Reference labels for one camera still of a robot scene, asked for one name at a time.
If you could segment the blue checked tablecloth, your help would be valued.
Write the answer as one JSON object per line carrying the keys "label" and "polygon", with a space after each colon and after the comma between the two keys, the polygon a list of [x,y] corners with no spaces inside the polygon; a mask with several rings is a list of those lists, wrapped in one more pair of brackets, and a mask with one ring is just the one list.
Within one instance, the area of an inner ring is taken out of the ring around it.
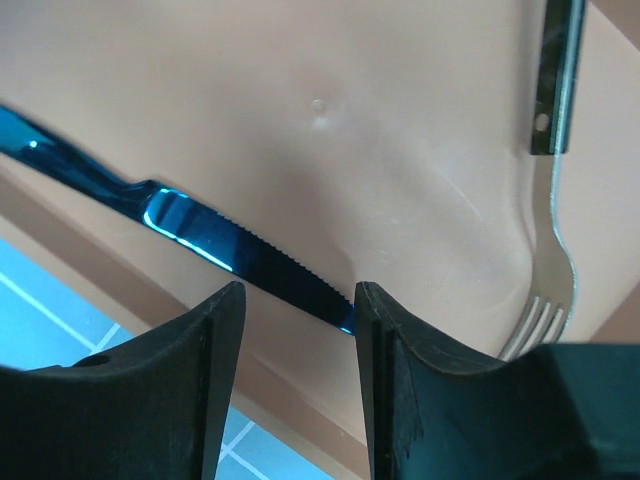
{"label": "blue checked tablecloth", "polygon": [[[1,363],[70,366],[134,335],[26,254],[1,242]],[[328,474],[234,408],[218,479],[327,479]]]}

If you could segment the blue patterned knife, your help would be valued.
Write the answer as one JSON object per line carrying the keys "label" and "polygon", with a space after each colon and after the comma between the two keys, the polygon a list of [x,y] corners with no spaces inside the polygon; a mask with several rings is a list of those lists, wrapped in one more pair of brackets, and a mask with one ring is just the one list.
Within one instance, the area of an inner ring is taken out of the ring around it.
{"label": "blue patterned knife", "polygon": [[192,196],[156,180],[127,182],[8,106],[1,108],[1,152],[278,299],[354,334],[354,307],[343,294],[282,250]]}

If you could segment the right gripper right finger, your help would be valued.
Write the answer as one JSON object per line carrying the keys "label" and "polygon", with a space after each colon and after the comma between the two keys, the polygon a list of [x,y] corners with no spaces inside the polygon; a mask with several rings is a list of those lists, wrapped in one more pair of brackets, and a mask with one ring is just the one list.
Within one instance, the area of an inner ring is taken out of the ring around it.
{"label": "right gripper right finger", "polygon": [[501,361],[355,290],[375,479],[635,479],[639,348],[545,344]]}

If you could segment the orange plastic tray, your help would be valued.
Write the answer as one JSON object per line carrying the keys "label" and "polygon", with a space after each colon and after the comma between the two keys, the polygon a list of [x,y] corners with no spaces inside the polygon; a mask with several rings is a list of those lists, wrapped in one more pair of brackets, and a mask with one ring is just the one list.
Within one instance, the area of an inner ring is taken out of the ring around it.
{"label": "orange plastic tray", "polygon": [[[353,297],[498,353],[531,279],[545,1],[1,1],[1,104],[196,197]],[[558,219],[565,341],[639,283],[639,51],[586,14]],[[1,154],[1,236],[140,334],[232,279]],[[369,477],[355,340],[254,287],[233,403]]]}

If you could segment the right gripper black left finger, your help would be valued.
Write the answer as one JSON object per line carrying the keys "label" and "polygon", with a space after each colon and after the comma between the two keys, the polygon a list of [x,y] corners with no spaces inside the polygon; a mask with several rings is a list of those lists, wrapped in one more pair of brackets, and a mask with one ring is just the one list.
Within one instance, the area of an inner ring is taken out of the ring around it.
{"label": "right gripper black left finger", "polygon": [[211,479],[246,314],[231,282],[69,367],[1,371],[5,479]]}

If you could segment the silver metal fork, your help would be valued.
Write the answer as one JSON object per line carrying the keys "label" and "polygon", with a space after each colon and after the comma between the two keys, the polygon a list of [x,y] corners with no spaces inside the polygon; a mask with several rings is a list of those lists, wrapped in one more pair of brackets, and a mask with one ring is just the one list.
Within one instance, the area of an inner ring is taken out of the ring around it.
{"label": "silver metal fork", "polygon": [[545,6],[529,144],[534,158],[532,277],[521,316],[498,354],[502,361],[558,342],[575,311],[578,276],[560,233],[558,203],[586,11],[585,0],[548,1]]}

